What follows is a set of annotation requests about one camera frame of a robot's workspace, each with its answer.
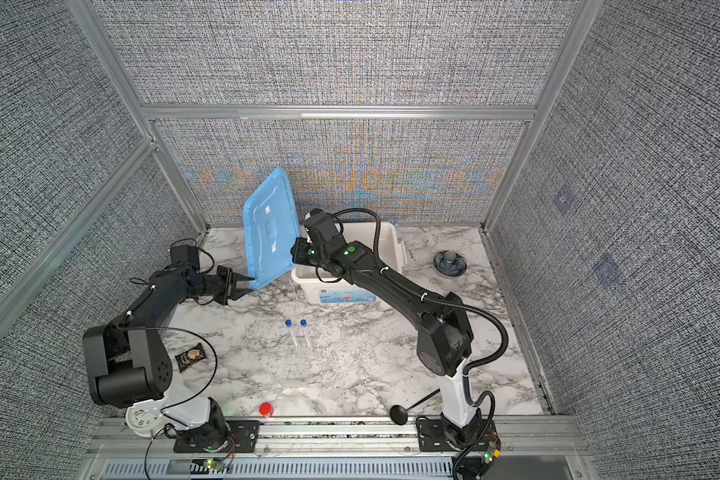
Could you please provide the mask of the red bottle cap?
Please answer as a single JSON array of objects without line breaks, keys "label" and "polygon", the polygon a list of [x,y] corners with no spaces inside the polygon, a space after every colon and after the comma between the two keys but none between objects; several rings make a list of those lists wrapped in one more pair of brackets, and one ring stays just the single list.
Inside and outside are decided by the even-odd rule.
[{"label": "red bottle cap", "polygon": [[259,413],[264,418],[270,418],[274,413],[274,407],[269,402],[264,402],[259,407]]}]

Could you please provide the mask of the dark bowl with stones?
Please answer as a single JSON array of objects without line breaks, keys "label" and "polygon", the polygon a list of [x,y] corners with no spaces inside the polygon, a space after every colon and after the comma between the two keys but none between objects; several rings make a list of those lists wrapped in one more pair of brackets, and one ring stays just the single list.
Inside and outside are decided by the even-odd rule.
[{"label": "dark bowl with stones", "polygon": [[454,251],[440,251],[433,257],[433,266],[442,275],[448,277],[462,276],[467,268],[466,259]]}]

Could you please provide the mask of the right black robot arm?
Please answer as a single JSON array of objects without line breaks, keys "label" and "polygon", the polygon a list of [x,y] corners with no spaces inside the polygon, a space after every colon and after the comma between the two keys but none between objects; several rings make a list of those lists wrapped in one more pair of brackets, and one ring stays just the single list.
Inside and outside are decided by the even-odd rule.
[{"label": "right black robot arm", "polygon": [[[338,217],[346,213],[365,213],[374,218],[371,247],[345,239]],[[413,325],[417,332],[417,357],[438,377],[441,420],[448,442],[461,451],[476,445],[486,425],[480,405],[493,394],[485,391],[474,399],[469,373],[475,367],[498,360],[506,352],[509,338],[502,322],[482,309],[464,304],[454,293],[443,296],[419,286],[382,261],[378,252],[381,219],[369,209],[349,208],[331,214],[315,208],[302,225],[308,236],[296,239],[291,248],[293,261],[324,270],[375,294]],[[473,361],[469,359],[474,340],[469,313],[488,320],[500,335],[500,345],[492,354]]]}]

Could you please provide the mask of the white analog clock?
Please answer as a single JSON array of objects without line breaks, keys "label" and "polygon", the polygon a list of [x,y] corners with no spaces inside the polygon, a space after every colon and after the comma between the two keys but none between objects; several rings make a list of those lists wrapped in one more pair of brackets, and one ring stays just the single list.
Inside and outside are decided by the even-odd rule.
[{"label": "white analog clock", "polygon": [[133,433],[143,438],[156,437],[168,423],[168,419],[157,409],[144,409],[136,405],[126,410],[125,421]]}]

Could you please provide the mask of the black long handled ladle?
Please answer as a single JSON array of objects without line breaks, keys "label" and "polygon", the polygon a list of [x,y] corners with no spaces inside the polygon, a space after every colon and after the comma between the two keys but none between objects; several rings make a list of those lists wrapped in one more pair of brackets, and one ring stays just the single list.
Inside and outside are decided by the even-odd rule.
[{"label": "black long handled ladle", "polygon": [[439,389],[434,390],[434,391],[428,393],[428,394],[427,394],[426,396],[424,396],[423,398],[417,400],[417,401],[416,401],[415,403],[413,403],[412,405],[407,406],[407,407],[404,407],[404,406],[399,405],[399,404],[393,405],[393,406],[389,409],[389,418],[390,418],[390,420],[391,420],[394,424],[396,424],[396,425],[398,425],[398,426],[404,426],[404,425],[406,425],[407,422],[408,422],[408,420],[409,420],[410,411],[411,411],[412,409],[415,409],[416,407],[427,403],[430,399],[432,399],[434,396],[438,395],[439,393],[440,393],[440,390],[439,390]]}]

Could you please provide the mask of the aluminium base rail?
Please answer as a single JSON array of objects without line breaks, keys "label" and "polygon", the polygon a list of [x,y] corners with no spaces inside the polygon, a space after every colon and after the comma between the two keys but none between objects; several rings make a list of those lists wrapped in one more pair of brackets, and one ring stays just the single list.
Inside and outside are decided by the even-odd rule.
[{"label": "aluminium base rail", "polygon": [[[571,416],[498,415],[494,418],[502,442],[500,457],[591,455],[576,421]],[[404,426],[386,417],[291,416],[261,419],[256,431],[240,429],[234,437],[254,449],[235,449],[235,459],[287,457],[418,457],[428,455],[427,442],[411,420]],[[174,451],[175,441],[159,437],[152,441],[133,433],[124,420],[99,422],[83,459],[199,458],[204,450]]]}]

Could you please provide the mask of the white plastic storage bin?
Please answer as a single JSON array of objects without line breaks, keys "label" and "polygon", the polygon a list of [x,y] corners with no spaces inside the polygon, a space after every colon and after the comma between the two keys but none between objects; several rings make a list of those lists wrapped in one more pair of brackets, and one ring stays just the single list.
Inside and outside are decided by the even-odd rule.
[{"label": "white plastic storage bin", "polygon": [[[354,260],[354,268],[349,271],[352,283],[345,278],[338,280],[330,271],[322,268],[295,264],[291,277],[302,288],[309,303],[341,304],[380,300],[378,295],[363,286],[372,276],[378,277],[384,266],[402,274],[407,257],[396,227],[382,221],[376,252],[383,265],[376,264],[374,254],[370,252],[374,246],[375,229],[376,224],[373,221],[343,225],[343,236],[348,243],[348,259]],[[309,238],[304,227],[301,228],[301,233],[300,237]]]}]

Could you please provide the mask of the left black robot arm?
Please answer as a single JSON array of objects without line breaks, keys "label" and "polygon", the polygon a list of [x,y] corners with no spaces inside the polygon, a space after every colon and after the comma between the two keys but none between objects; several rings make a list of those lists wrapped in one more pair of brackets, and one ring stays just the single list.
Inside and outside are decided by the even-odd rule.
[{"label": "left black robot arm", "polygon": [[216,452],[231,443],[221,407],[175,376],[162,334],[179,304],[207,297],[225,306],[250,293],[253,280],[230,267],[202,269],[203,253],[194,244],[170,246],[169,264],[150,275],[124,312],[86,330],[82,346],[96,404],[145,410],[165,421],[170,437],[181,445]]}]

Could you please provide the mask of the blue plastic bin lid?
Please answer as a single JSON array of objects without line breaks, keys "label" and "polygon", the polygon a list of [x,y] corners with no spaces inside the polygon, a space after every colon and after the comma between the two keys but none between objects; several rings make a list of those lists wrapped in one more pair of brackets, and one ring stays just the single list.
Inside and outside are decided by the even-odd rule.
[{"label": "blue plastic bin lid", "polygon": [[246,200],[243,227],[250,287],[260,290],[294,267],[300,225],[288,175],[276,168]]}]

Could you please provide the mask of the dark snack packet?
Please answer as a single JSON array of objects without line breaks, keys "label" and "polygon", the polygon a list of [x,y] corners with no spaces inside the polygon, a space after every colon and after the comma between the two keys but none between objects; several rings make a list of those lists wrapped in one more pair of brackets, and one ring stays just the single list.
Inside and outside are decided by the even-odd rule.
[{"label": "dark snack packet", "polygon": [[189,348],[174,356],[176,365],[180,373],[185,372],[193,365],[202,362],[207,359],[207,354],[202,343]]}]

